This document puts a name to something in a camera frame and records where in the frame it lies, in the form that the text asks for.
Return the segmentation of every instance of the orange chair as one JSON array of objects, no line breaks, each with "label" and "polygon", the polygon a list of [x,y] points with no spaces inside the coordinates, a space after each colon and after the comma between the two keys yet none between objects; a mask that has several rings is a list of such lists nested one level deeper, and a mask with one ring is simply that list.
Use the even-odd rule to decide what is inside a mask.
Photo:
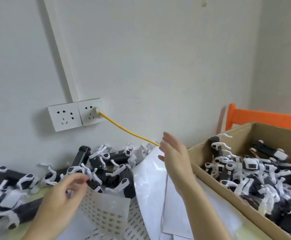
[{"label": "orange chair", "polygon": [[225,130],[232,128],[233,124],[243,125],[249,122],[258,122],[291,130],[291,115],[270,113],[236,108],[230,104],[225,124]]}]

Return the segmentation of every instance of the power outlet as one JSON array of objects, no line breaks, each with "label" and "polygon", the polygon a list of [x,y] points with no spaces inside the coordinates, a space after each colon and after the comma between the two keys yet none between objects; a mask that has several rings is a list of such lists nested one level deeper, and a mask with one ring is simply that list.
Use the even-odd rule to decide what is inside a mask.
[{"label": "power outlet", "polygon": [[95,107],[98,107],[101,111],[103,111],[103,104],[101,98],[77,102],[77,106],[79,109],[83,126],[96,124],[106,120],[105,118],[98,119],[98,115],[96,114],[95,111]]},{"label": "power outlet", "polygon": [[53,105],[47,109],[56,132],[82,126],[76,103]]}]

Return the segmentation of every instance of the white wall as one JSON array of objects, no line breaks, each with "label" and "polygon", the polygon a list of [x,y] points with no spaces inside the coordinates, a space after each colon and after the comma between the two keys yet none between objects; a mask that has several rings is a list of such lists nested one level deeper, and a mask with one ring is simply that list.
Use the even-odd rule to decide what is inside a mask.
[{"label": "white wall", "polygon": [[264,0],[251,109],[291,114],[291,0]]},{"label": "white wall", "polygon": [[[220,110],[247,108],[261,0],[57,0],[81,99],[159,140],[215,133]],[[43,0],[0,0],[0,165],[43,173],[79,146],[142,141],[103,122],[54,132],[47,106],[70,102]]]}]

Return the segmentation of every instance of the cardboard box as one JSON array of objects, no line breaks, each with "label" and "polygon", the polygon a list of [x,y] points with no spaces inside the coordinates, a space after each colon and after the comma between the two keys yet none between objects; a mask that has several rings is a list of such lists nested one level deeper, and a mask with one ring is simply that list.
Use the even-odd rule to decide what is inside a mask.
[{"label": "cardboard box", "polygon": [[[249,148],[252,146],[252,143],[257,140],[263,140],[264,143],[270,147],[284,149],[285,153],[291,158],[291,130],[289,129],[252,122],[228,130],[226,133],[233,138],[225,137],[222,138],[221,141],[231,147],[231,152],[235,155],[250,154]],[[246,201],[222,186],[201,168],[205,163],[210,163],[212,161],[212,153],[208,141],[193,146],[188,149],[188,153],[191,159],[193,172],[206,185],[230,202],[246,218],[273,240],[291,240],[291,236],[284,230],[269,219],[260,215],[258,211],[253,209]]]}]

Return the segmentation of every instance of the person's left hand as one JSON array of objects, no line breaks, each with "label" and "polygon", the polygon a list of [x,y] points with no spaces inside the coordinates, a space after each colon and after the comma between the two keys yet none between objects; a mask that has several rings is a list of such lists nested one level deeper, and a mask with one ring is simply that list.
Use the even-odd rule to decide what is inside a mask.
[{"label": "person's left hand", "polygon": [[[68,226],[87,192],[87,175],[74,173],[55,185],[43,198],[40,208],[22,240],[54,240]],[[66,191],[73,190],[71,198]]]}]

